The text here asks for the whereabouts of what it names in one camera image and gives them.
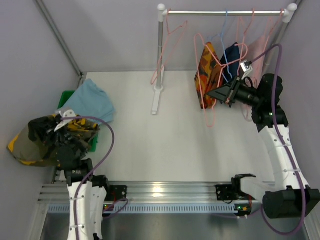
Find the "yellow camouflage trousers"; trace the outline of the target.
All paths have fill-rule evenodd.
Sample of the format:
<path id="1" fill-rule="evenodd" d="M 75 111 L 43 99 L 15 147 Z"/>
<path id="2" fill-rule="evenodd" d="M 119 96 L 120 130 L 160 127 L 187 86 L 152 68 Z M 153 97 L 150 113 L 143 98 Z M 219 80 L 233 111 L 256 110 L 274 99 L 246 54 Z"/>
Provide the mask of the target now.
<path id="1" fill-rule="evenodd" d="M 8 144 L 7 149 L 13 157 L 25 166 L 34 167 L 58 167 L 57 150 L 58 147 L 44 146 L 45 126 L 56 127 L 55 114 L 31 120 L 27 126 Z M 87 119 L 73 119 L 66 125 L 71 134 L 72 127 L 79 131 L 89 132 L 93 136 L 99 133 L 100 127 L 97 123 Z M 88 152 L 86 142 L 74 136 L 74 140 Z"/>

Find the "light blue trousers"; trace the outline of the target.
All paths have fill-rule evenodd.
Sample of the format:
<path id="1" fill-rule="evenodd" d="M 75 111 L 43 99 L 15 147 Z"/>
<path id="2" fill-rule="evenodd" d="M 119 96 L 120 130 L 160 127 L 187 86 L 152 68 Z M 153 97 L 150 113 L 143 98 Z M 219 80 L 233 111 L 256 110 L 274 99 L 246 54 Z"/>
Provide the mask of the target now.
<path id="1" fill-rule="evenodd" d="M 116 111 L 107 93 L 91 79 L 86 79 L 63 107 L 72 109 L 77 115 L 95 117 L 106 123 L 114 120 Z"/>

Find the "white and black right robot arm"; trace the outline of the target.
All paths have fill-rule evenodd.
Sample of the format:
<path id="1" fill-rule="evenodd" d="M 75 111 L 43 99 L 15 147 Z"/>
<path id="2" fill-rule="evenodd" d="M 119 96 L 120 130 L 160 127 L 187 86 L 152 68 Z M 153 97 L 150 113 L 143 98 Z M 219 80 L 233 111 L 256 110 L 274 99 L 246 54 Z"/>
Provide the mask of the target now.
<path id="1" fill-rule="evenodd" d="M 270 219 L 306 217 L 320 201 L 320 191 L 310 187 L 295 157 L 289 122 L 279 106 L 282 91 L 282 78 L 267 73 L 257 88 L 236 76 L 206 93 L 229 106 L 240 102 L 251 107 L 252 121 L 267 149 L 275 185 L 264 184 L 253 174 L 238 174 L 232 184 L 239 194 L 260 202 Z"/>

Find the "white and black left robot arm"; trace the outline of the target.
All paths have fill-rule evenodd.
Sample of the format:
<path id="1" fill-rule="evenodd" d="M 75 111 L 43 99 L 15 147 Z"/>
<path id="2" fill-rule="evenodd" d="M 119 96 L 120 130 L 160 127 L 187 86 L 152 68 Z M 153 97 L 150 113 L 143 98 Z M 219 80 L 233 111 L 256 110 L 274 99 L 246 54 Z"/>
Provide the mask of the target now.
<path id="1" fill-rule="evenodd" d="M 64 172 L 69 199 L 69 240 L 102 240 L 104 201 L 108 194 L 108 179 L 94 175 L 84 147 L 70 137 L 70 143 L 59 144 L 56 152 L 58 168 Z"/>

